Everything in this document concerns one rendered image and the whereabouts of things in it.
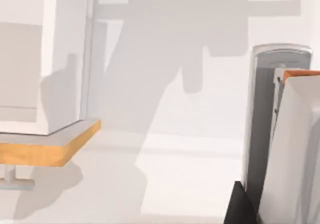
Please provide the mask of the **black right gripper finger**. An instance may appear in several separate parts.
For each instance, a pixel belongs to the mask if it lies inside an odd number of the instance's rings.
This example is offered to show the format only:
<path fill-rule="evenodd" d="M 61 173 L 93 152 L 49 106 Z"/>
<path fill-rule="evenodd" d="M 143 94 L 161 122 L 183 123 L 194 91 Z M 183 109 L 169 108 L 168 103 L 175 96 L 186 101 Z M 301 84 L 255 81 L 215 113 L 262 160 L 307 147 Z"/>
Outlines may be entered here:
<path fill-rule="evenodd" d="M 254 207 L 240 181 L 235 181 L 223 224 L 258 224 Z"/>

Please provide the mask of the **white cabinet box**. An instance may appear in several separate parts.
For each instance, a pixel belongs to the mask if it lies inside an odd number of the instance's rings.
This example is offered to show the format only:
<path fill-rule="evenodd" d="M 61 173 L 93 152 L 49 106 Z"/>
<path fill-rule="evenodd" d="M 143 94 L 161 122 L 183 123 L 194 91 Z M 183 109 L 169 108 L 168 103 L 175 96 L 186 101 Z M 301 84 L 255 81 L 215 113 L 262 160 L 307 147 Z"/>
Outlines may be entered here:
<path fill-rule="evenodd" d="M 94 0 L 0 0 L 0 133 L 86 116 Z"/>

